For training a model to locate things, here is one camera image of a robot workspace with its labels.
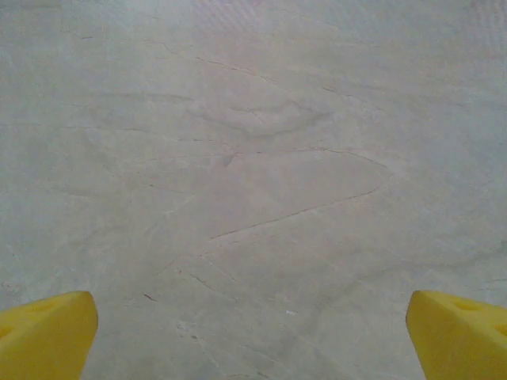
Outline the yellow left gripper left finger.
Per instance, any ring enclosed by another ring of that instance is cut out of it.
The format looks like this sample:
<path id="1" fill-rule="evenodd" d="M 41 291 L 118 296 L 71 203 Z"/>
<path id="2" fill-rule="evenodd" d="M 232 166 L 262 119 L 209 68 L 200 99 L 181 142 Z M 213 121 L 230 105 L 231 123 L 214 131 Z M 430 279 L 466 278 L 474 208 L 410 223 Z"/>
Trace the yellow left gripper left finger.
<path id="1" fill-rule="evenodd" d="M 0 310 L 0 380 L 80 380 L 97 328 L 88 291 Z"/>

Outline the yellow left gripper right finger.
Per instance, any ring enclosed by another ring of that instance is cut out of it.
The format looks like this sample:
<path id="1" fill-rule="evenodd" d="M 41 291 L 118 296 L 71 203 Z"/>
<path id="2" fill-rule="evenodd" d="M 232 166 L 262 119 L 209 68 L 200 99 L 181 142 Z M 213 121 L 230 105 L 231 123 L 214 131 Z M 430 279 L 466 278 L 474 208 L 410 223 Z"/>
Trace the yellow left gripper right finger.
<path id="1" fill-rule="evenodd" d="M 426 380 L 507 380 L 507 308 L 415 291 L 406 327 Z"/>

